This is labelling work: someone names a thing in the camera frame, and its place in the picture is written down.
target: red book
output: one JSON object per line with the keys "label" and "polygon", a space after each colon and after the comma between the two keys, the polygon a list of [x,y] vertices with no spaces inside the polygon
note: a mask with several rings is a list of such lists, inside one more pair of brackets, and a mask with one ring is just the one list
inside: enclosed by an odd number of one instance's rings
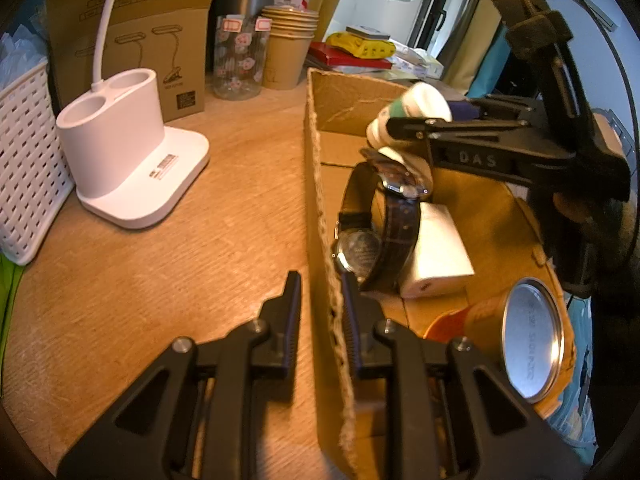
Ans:
{"label": "red book", "polygon": [[363,66],[382,70],[391,68],[391,62],[386,59],[360,59],[339,48],[319,41],[311,43],[308,53],[327,66]]}

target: wire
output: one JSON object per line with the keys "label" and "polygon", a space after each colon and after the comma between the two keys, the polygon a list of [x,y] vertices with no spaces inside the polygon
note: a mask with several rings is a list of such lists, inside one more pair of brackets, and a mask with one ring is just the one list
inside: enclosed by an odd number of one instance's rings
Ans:
{"label": "wire", "polygon": [[[620,59],[620,54],[616,50],[616,47],[613,45],[611,38],[604,30],[604,27],[602,27],[602,24],[597,19],[596,14],[593,12],[593,10],[591,10],[591,7],[585,0],[576,1],[584,10],[587,11],[588,15],[598,27],[598,30],[600,31],[602,37],[607,42],[607,46],[613,54],[616,65],[618,66],[618,70],[620,71],[620,76],[622,77],[622,81],[625,85],[626,98],[629,102],[629,108],[631,111],[631,122],[634,130],[634,149],[636,150],[636,181],[638,182],[638,189],[640,189],[640,136],[638,133],[638,114],[636,111],[636,102],[634,101],[634,95],[631,89],[629,78],[626,75],[625,68],[622,64],[622,60]],[[531,0],[522,0],[522,4],[525,7],[525,12],[529,14],[529,17],[538,12],[538,9],[536,9]],[[637,200],[636,202],[636,220],[634,221],[634,230],[629,248],[617,267],[614,267],[613,269],[605,269],[606,274],[615,274],[617,272],[620,272],[620,270],[626,267],[626,265],[633,257],[634,251],[636,249],[636,243],[638,242],[638,233],[640,232],[640,200]]]}
{"label": "wire", "polygon": [[104,6],[102,7],[102,15],[100,16],[100,24],[98,25],[98,35],[95,38],[95,51],[94,51],[94,70],[93,77],[94,82],[91,85],[92,90],[96,91],[102,86],[102,54],[104,52],[104,42],[107,38],[107,28],[109,27],[109,20],[111,19],[111,11],[113,10],[113,3],[115,0],[104,0]]}

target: transparent cup with stickers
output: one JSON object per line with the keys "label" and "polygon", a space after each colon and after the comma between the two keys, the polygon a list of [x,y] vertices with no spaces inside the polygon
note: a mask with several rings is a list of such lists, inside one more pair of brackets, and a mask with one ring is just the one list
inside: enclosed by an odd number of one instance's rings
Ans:
{"label": "transparent cup with stickers", "polygon": [[260,93],[270,30],[269,18],[218,17],[213,54],[213,89],[218,97],[239,101]]}

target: table top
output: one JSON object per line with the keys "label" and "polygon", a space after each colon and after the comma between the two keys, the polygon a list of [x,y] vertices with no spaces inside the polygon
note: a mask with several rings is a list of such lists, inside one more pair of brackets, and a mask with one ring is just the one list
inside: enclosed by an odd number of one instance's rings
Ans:
{"label": "table top", "polygon": [[50,470],[176,336],[224,336],[297,269],[294,397],[266,401],[258,477],[342,478],[316,439],[304,108],[304,84],[243,102],[207,90],[203,113],[170,125],[203,133],[209,164],[155,227],[127,231],[66,200],[18,288],[4,372],[4,406]]}

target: yellow package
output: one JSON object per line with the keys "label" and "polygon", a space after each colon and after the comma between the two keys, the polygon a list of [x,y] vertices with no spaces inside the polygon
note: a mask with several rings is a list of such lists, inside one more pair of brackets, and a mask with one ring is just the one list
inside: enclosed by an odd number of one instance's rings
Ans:
{"label": "yellow package", "polygon": [[386,40],[368,40],[350,32],[334,32],[326,44],[346,50],[359,59],[384,59],[392,56],[396,46]]}

